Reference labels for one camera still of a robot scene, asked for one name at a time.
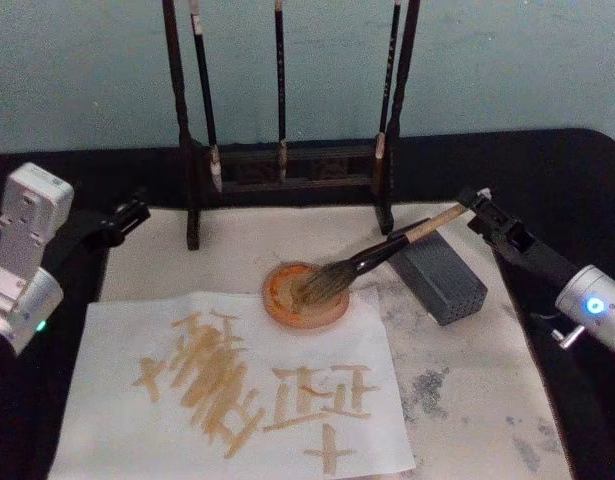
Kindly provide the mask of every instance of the calligraphy brush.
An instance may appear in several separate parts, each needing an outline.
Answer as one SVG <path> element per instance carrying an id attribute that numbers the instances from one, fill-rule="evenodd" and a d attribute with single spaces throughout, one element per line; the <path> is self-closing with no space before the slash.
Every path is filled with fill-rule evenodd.
<path id="1" fill-rule="evenodd" d="M 407 245 L 434 232 L 467 211 L 456 204 L 429 220 L 420 223 L 391 240 L 374 245 L 347 260 L 330 263 L 314 272 L 307 280 L 291 290 L 296 311 L 306 305 L 322 305 L 349 287 L 356 278 L 373 270 Z"/>
<path id="2" fill-rule="evenodd" d="M 391 93 L 391 77 L 394 72 L 394 54 L 398 39 L 398 22 L 400 19 L 400 4 L 402 0 L 394 0 L 394 13 L 391 20 L 391 35 L 389 37 L 389 52 L 387 54 L 387 71 L 385 72 L 385 84 L 383 86 L 383 105 L 380 111 L 380 126 L 376 136 L 376 160 L 374 162 L 374 174 L 372 175 L 371 190 L 374 195 L 380 188 L 380 175 L 382 162 L 385 156 L 385 130 L 387 127 L 387 111 L 389 110 L 389 94 Z"/>
<path id="3" fill-rule="evenodd" d="M 185 78 L 180 59 L 178 44 L 178 28 L 176 27 L 176 11 L 174 0 L 163 0 L 163 17 L 165 19 L 165 36 L 167 38 L 167 56 L 169 58 L 169 73 L 174 89 L 176 102 L 176 119 L 178 120 L 178 146 L 180 156 L 185 162 L 187 171 L 187 247 L 198 250 L 198 173 L 194 162 L 194 151 L 189 121 L 187 119 L 187 103 L 185 102 Z"/>
<path id="4" fill-rule="evenodd" d="M 207 137 L 210 148 L 211 178 L 216 190 L 223 191 L 223 182 L 220 174 L 220 155 L 218 142 L 216 141 L 216 125 L 214 123 L 214 109 L 211 103 L 211 91 L 209 90 L 209 73 L 207 72 L 207 58 L 205 55 L 205 43 L 203 30 L 200 24 L 200 0 L 189 0 L 189 12 L 191 14 L 191 26 L 194 31 L 194 45 L 196 46 L 196 58 L 198 60 L 198 72 L 200 73 L 200 86 L 203 91 L 203 104 L 205 106 L 205 121 L 207 123 Z"/>
<path id="5" fill-rule="evenodd" d="M 276 65 L 278 72 L 278 165 L 280 181 L 287 175 L 287 142 L 285 141 L 285 40 L 283 37 L 283 0 L 276 0 Z"/>

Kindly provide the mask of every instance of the ink stain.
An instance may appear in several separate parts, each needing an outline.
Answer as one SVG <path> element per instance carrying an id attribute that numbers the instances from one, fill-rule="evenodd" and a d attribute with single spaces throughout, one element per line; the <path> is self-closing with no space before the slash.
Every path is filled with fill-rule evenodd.
<path id="1" fill-rule="evenodd" d="M 383 321 L 395 329 L 415 332 L 427 320 L 427 312 L 401 281 L 378 284 L 378 298 Z"/>
<path id="2" fill-rule="evenodd" d="M 401 398 L 403 398 L 402 406 L 403 406 L 403 418 L 405 419 L 405 423 L 411 423 L 415 425 L 418 420 L 418 418 L 414 414 L 414 411 L 416 409 L 415 402 L 412 401 L 410 398 L 404 398 L 402 396 Z"/>
<path id="3" fill-rule="evenodd" d="M 425 459 L 423 457 L 421 457 L 420 455 L 417 455 L 414 453 L 414 461 L 416 462 L 416 466 L 417 467 L 422 467 L 425 464 Z"/>
<path id="4" fill-rule="evenodd" d="M 518 450 L 520 454 L 520 458 L 522 458 L 523 462 L 527 466 L 527 469 L 531 473 L 536 473 L 538 471 L 538 467 L 540 467 L 540 457 L 533 449 L 533 447 L 527 443 L 522 438 L 517 436 L 513 436 L 512 440 L 514 442 L 514 447 Z"/>
<path id="5" fill-rule="evenodd" d="M 561 455 L 563 453 L 560 439 L 558 438 L 558 432 L 544 418 L 538 419 L 538 432 L 545 437 L 538 444 L 541 450 L 555 455 Z"/>
<path id="6" fill-rule="evenodd" d="M 441 408 L 438 403 L 441 399 L 440 389 L 448 373 L 449 368 L 444 368 L 441 372 L 427 370 L 414 380 L 414 401 L 419 403 L 423 412 L 432 419 L 444 420 L 447 418 L 447 411 Z"/>
<path id="7" fill-rule="evenodd" d="M 416 466 L 419 467 L 421 466 L 422 463 L 418 463 L 418 460 L 416 460 Z M 414 473 L 417 470 L 407 470 L 405 472 L 400 472 L 398 474 L 398 480 L 414 480 L 416 478 L 416 474 Z"/>
<path id="8" fill-rule="evenodd" d="M 507 304 L 507 303 L 503 303 L 501 305 L 503 311 L 510 317 L 510 318 L 516 318 L 518 315 L 516 314 L 516 310 L 514 310 L 514 307 L 512 307 L 511 305 Z"/>

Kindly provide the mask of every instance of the wall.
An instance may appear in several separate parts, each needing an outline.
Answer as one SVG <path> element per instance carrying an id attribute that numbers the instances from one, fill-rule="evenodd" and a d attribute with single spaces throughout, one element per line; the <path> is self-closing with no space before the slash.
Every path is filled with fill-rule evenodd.
<path id="1" fill-rule="evenodd" d="M 276 138 L 273 4 L 202 2 L 220 143 Z M 176 5 L 192 134 L 206 141 L 187 2 Z M 290 141 L 375 135 L 391 9 L 285 0 Z M 402 125 L 615 139 L 615 0 L 423 0 Z M 160 2 L 0 0 L 0 152 L 176 141 Z"/>

